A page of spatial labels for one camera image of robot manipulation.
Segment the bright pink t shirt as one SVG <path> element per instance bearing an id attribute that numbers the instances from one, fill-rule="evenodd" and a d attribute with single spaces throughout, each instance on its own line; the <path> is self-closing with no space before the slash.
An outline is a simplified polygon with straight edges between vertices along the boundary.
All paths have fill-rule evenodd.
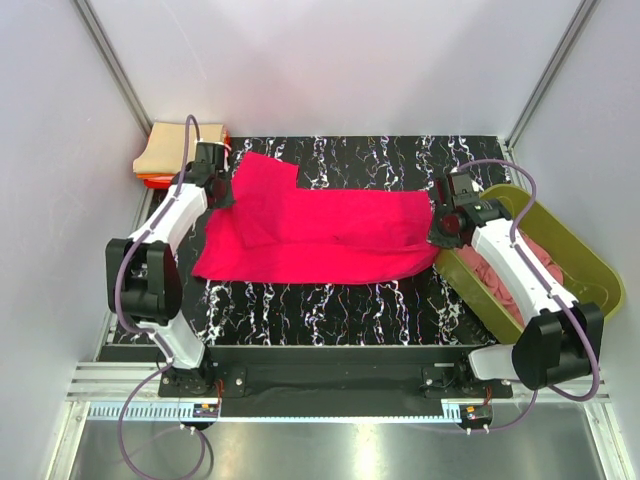
<path id="1" fill-rule="evenodd" d="M 439 250 L 424 191 L 297 185 L 296 166 L 254 152 L 232 180 L 235 203 L 212 213 L 192 273 L 211 281 L 362 285 L 429 268 Z"/>

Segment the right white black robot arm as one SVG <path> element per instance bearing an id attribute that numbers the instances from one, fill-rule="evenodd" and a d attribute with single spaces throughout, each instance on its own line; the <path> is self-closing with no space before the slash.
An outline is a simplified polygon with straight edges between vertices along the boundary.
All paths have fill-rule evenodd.
<path id="1" fill-rule="evenodd" d="M 436 179 L 438 198 L 428 240 L 442 249 L 471 247 L 495 271 L 515 301 L 524 330 L 513 345 L 469 353 L 479 381 L 517 381 L 532 391 L 549 388 L 585 402 L 600 385 L 599 355 L 604 315 L 593 302 L 581 303 L 543 266 L 497 200 L 483 200 L 463 170 Z"/>

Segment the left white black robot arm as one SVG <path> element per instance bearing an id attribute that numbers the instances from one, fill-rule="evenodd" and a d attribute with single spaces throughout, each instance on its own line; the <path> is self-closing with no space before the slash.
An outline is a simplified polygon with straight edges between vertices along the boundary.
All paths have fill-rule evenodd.
<path id="1" fill-rule="evenodd" d="M 110 310 L 123 329 L 156 344 L 166 361 L 163 379 L 194 395 L 215 387 L 215 366 L 182 313 L 175 254 L 202 215 L 233 205 L 229 152 L 225 143 L 197 142 L 194 159 L 182 165 L 151 217 L 105 249 Z"/>

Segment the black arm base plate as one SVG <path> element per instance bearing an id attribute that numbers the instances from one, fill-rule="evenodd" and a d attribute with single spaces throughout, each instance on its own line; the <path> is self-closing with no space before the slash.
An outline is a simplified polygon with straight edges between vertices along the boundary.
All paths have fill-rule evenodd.
<path id="1" fill-rule="evenodd" d="M 509 381 L 477 380 L 469 346 L 217 346 L 206 351 L 205 380 L 175 370 L 159 395 L 196 398 L 220 392 L 243 398 L 262 392 L 403 391 L 429 398 L 506 399 Z"/>

